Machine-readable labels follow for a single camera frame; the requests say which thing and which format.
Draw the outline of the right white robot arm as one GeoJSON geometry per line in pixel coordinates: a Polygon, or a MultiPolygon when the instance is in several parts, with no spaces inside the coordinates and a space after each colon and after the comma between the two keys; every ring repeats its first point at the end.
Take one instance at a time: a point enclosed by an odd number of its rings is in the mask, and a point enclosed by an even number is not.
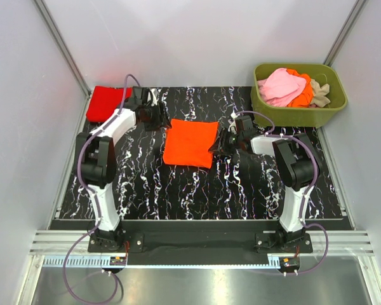
{"type": "Polygon", "coordinates": [[[258,249],[278,248],[289,252],[304,241],[312,224],[305,221],[310,194],[322,171],[308,136],[259,133],[249,116],[234,118],[228,128],[219,131],[209,148],[214,155],[232,156],[238,149],[250,154],[275,157],[277,170],[285,188],[284,205],[274,233],[257,241],[258,249]]]}

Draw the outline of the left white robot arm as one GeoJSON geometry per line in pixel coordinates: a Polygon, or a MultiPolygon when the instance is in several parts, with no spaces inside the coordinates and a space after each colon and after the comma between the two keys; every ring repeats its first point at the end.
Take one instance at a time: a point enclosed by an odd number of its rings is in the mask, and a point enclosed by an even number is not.
{"type": "Polygon", "coordinates": [[[157,101],[155,89],[134,86],[131,96],[110,118],[92,132],[81,132],[76,137],[76,175],[88,192],[95,213],[91,242],[112,252],[124,245],[121,218],[112,191],[117,174],[115,145],[139,123],[150,132],[171,127],[164,104],[157,101]]]}

